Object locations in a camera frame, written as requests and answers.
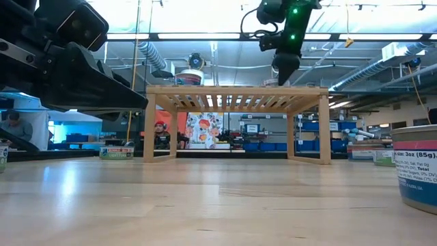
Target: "ventilation duct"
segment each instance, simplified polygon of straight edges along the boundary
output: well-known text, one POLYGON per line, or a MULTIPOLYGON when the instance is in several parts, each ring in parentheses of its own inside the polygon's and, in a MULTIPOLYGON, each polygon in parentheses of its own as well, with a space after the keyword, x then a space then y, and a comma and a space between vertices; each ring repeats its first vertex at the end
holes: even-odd
POLYGON ((396 64, 404 63, 410 61, 412 56, 417 55, 427 47, 433 45, 431 42, 422 43, 412 43, 412 44, 398 44, 391 43, 387 47, 384 47, 382 52, 382 59, 379 59, 377 62, 374 62, 365 68, 360 68, 358 72, 353 73, 352 75, 342 79, 340 82, 334 84, 329 88, 330 91, 341 91, 344 88, 354 85, 355 83, 362 81, 363 79, 367 79, 391 66, 396 64))
POLYGON ((138 42, 137 47, 147 59, 147 63, 152 65, 151 73, 154 77, 164 79, 174 77, 175 66, 171 61, 164 60, 151 42, 138 42))

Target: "nutrition label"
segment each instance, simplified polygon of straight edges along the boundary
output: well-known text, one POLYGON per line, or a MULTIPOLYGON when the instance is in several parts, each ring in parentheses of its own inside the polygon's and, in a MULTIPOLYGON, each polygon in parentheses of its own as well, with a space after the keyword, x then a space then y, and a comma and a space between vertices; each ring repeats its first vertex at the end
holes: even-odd
POLYGON ((437 184, 437 151, 395 150, 394 162, 400 178, 437 184))

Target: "wooden floor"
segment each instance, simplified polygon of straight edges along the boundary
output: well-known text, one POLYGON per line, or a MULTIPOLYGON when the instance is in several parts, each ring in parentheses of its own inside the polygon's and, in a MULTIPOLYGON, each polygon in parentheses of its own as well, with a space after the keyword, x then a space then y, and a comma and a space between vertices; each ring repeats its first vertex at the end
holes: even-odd
POLYGON ((0 245, 437 245, 395 169, 287 160, 10 163, 0 245))

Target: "wooden table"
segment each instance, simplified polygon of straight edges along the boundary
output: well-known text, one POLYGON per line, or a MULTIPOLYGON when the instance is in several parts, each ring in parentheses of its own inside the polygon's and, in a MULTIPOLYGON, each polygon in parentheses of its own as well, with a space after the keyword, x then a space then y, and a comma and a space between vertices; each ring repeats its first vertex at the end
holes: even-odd
MULTIPOLYGON (((176 157, 177 139, 170 140, 170 155, 154 157, 154 125, 156 106, 171 114, 171 125, 178 125, 178 112, 286 113, 287 157, 290 160, 330 164, 328 89, 321 87, 251 87, 149 85, 149 105, 145 116, 144 161, 160 162, 176 157), (217 96, 221 95, 221 105, 217 96), (212 105, 208 102, 211 96, 212 105), (294 156, 294 116, 318 105, 320 127, 320 159, 294 156)), ((176 136, 176 127, 170 135, 176 136)))

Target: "black cable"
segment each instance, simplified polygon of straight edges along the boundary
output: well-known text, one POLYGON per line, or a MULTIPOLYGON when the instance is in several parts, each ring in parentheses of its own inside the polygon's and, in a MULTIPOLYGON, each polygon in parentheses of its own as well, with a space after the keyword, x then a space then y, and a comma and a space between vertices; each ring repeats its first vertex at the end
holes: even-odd
POLYGON ((275 35, 275 34, 277 34, 278 33, 278 30, 279 30, 279 27, 278 27, 278 25, 276 24, 276 23, 273 23, 273 22, 270 22, 270 24, 272 24, 273 26, 274 26, 274 31, 267 31, 267 30, 257 30, 257 31, 255 31, 253 34, 245 34, 245 32, 243 32, 243 23, 244 23, 244 20, 245 20, 245 18, 250 14, 250 13, 253 13, 253 12, 255 12, 255 11, 257 11, 258 10, 258 8, 255 8, 254 10, 251 10, 251 11, 249 11, 249 12, 247 12, 244 16, 243 16, 243 18, 241 19, 241 23, 240 23, 240 33, 244 36, 244 37, 246 37, 246 38, 253 38, 253 37, 256 37, 256 38, 260 38, 260 37, 262 37, 262 36, 264 36, 264 35, 275 35))

